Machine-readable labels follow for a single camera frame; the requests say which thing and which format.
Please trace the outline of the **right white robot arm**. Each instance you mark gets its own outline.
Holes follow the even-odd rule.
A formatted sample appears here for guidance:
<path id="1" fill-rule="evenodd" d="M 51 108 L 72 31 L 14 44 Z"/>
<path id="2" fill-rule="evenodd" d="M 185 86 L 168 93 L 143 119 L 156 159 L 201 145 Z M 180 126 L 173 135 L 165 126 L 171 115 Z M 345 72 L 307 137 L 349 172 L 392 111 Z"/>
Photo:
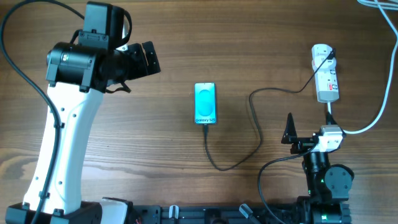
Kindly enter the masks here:
<path id="1" fill-rule="evenodd" d="M 288 116 L 287 140 L 291 154 L 303 157 L 302 168 L 307 180 L 308 195 L 299 196 L 295 203 L 294 223 L 351 223 L 349 191 L 354 172 L 343 164 L 330 164 L 329 154 L 341 147 L 346 133 L 331 113 L 326 124 L 309 138 L 299 138 L 292 115 Z"/>

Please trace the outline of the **blue Galaxy smartphone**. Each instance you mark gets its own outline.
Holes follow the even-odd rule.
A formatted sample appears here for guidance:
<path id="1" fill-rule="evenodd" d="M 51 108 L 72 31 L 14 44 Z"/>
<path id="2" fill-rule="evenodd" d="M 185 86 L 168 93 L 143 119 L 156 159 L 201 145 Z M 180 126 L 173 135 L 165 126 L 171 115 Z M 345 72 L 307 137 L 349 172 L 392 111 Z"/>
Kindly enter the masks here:
<path id="1" fill-rule="evenodd" d="M 194 85 L 194 102 L 196 124 L 215 124 L 217 122 L 216 86 L 213 82 Z"/>

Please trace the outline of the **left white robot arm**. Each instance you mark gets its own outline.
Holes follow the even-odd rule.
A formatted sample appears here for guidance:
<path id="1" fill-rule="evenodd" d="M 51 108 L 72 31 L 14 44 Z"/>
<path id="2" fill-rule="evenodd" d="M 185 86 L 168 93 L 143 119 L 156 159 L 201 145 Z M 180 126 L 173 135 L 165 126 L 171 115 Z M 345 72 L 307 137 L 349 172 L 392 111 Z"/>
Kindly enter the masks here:
<path id="1" fill-rule="evenodd" d="M 143 223 L 133 203 L 118 198 L 86 202 L 81 173 L 96 112 L 110 85 L 160 72 L 151 42 L 129 45 L 130 14 L 89 2 L 84 26 L 47 55 L 47 121 L 34 178 L 21 203 L 6 210 L 7 223 Z"/>

